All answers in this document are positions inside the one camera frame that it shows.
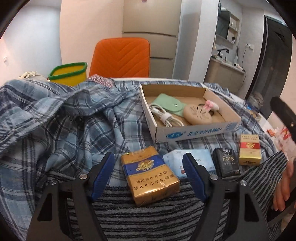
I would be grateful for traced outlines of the person's right hand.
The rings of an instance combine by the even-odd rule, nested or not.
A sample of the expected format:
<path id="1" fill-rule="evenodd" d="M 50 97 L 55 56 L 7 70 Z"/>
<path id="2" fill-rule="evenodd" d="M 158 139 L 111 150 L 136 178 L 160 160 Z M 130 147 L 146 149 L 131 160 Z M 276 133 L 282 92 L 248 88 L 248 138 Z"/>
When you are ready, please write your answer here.
<path id="1" fill-rule="evenodd" d="M 282 178 L 276 186 L 273 197 L 273 209 L 275 211 L 283 211 L 285 209 L 285 202 L 290 197 L 290 182 L 294 173 L 294 163 L 295 160 L 288 161 L 286 169 L 282 174 Z"/>

